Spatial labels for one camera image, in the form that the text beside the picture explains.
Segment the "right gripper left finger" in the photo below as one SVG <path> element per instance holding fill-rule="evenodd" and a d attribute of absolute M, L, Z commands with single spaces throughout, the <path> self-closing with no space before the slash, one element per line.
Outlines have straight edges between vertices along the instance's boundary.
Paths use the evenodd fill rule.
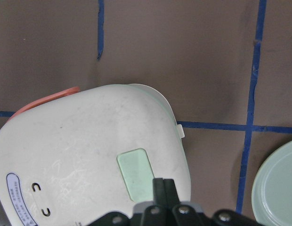
<path fill-rule="evenodd" d="M 141 226 L 165 226 L 167 223 L 167 200 L 162 178 L 153 179 L 153 204 L 142 213 Z"/>

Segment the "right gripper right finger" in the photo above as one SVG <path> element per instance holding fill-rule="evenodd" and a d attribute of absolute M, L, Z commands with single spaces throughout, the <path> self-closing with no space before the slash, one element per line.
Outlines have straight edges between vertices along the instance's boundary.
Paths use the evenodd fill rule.
<path fill-rule="evenodd" d="M 164 179 L 167 202 L 167 226 L 204 226 L 205 215 L 199 204 L 180 201 L 173 179 Z"/>

